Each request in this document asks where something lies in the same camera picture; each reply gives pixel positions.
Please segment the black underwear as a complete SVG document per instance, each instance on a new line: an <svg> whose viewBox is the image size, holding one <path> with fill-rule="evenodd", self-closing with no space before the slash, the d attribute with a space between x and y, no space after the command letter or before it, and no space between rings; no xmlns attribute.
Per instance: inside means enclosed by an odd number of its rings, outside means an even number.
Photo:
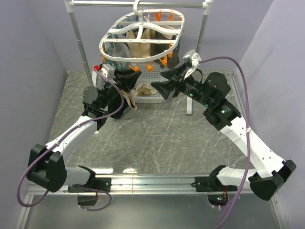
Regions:
<svg viewBox="0 0 305 229"><path fill-rule="evenodd" d="M121 93L123 96L123 106L117 113L111 115L111 118L113 118L113 119L120 119L121 116L123 115L123 112L126 110L126 108L128 106L133 110L137 109L137 106L134 101L134 96L132 95L132 90L130 92L125 92L122 89L120 89L120 90L121 90Z"/></svg>

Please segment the white clip hanger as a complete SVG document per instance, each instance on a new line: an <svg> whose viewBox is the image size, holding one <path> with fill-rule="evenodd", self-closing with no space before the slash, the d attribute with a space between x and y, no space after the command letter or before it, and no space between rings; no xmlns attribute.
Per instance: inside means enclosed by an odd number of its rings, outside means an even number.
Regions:
<svg viewBox="0 0 305 229"><path fill-rule="evenodd" d="M179 45L185 17L172 9L139 8L119 18L100 41L102 63L118 70L139 71L143 65L153 71L153 63L173 69L179 63Z"/></svg>

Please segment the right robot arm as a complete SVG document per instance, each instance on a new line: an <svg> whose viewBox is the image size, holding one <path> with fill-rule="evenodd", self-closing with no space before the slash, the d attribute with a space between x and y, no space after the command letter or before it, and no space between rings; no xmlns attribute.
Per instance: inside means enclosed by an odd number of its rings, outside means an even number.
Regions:
<svg viewBox="0 0 305 229"><path fill-rule="evenodd" d="M226 96L231 87L224 74L210 73L204 82L191 75L184 77L186 65L162 72L167 80L151 86L164 98L182 93L205 107L205 119L230 139L247 157L253 169L220 165L207 177L196 177L192 186L198 192L237 191L249 188L262 200L270 200L296 169L292 160L284 160L273 152L246 124L245 118Z"/></svg>

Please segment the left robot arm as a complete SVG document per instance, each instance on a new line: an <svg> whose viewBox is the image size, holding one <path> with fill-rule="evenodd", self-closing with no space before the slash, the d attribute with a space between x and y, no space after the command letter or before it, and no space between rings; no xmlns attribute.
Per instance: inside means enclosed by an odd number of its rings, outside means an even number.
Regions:
<svg viewBox="0 0 305 229"><path fill-rule="evenodd" d="M65 185L79 185L84 191L96 188L96 174L84 167L67 167L66 163L77 147L101 129L109 116L123 109L121 91L130 91L141 72L115 71L101 89L89 86L83 91L84 111L79 119L61 136L45 144L36 144L30 151L26 178L50 192Z"/></svg>

